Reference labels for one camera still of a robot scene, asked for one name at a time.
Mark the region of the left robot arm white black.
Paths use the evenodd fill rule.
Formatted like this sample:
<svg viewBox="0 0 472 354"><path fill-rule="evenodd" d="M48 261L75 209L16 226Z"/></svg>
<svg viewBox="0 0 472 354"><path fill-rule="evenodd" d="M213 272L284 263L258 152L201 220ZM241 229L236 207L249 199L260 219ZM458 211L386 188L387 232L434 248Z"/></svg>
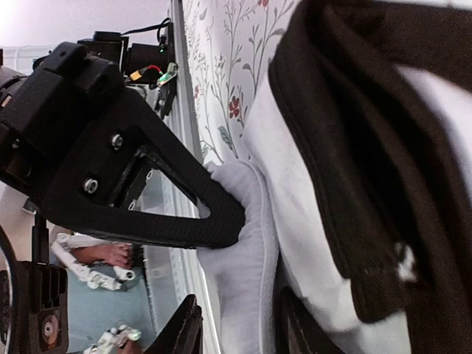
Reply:
<svg viewBox="0 0 472 354"><path fill-rule="evenodd" d="M197 218L129 209L137 175L163 172ZM1 71L1 180L59 226L107 241L221 249L242 206L125 85L116 63L65 42L31 75Z"/></svg>

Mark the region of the white underwear black trim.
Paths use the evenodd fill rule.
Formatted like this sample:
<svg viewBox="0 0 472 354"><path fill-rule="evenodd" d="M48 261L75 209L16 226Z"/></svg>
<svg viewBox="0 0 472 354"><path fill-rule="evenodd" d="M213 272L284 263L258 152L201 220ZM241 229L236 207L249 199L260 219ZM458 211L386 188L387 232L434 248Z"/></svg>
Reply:
<svg viewBox="0 0 472 354"><path fill-rule="evenodd" d="M223 353L277 353L290 287L343 353L471 351L471 10L301 1L250 114L241 202L199 249Z"/></svg>

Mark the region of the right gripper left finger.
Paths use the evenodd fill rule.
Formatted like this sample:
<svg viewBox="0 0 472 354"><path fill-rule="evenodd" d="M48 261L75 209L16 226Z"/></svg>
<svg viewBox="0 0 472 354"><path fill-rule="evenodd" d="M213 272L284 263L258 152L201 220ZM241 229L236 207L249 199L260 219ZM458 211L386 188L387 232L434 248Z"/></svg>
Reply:
<svg viewBox="0 0 472 354"><path fill-rule="evenodd" d="M195 294L187 295L145 354L201 354L202 322Z"/></svg>

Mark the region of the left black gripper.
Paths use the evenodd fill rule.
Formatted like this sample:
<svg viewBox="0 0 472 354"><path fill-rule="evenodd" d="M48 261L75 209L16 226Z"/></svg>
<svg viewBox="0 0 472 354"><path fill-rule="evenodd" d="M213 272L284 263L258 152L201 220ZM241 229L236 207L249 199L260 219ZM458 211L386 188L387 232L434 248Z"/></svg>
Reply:
<svg viewBox="0 0 472 354"><path fill-rule="evenodd" d="M115 63L69 42L30 75L2 69L2 181L42 213L42 200L69 151L126 89L132 88Z"/></svg>

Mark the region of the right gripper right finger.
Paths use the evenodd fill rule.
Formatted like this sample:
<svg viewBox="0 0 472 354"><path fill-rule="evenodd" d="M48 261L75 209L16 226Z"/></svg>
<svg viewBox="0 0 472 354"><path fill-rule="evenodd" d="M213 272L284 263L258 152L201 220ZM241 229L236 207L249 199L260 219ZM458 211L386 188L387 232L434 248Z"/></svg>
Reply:
<svg viewBox="0 0 472 354"><path fill-rule="evenodd" d="M342 354L290 287L277 298L277 353Z"/></svg>

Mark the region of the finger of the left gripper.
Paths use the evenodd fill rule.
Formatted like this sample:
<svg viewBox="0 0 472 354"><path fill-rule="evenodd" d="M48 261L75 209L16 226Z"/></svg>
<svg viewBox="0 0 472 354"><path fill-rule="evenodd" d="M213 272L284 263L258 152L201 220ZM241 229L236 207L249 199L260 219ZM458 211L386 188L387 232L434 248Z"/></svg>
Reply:
<svg viewBox="0 0 472 354"><path fill-rule="evenodd" d="M245 223L240 203L133 89L85 129L42 213L104 240L182 249L231 246Z"/></svg>

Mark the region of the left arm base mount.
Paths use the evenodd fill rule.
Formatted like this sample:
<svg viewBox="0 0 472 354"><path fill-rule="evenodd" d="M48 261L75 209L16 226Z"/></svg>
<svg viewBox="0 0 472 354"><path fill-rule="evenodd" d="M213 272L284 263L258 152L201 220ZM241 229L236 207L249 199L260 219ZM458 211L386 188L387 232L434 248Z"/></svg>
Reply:
<svg viewBox="0 0 472 354"><path fill-rule="evenodd" d="M156 43L129 43L131 35L144 32L154 32ZM92 38L78 43L84 45L90 55L117 63L127 86L155 91L154 111L158 117L164 119L170 114L177 94L178 75L171 18L123 33L96 31Z"/></svg>

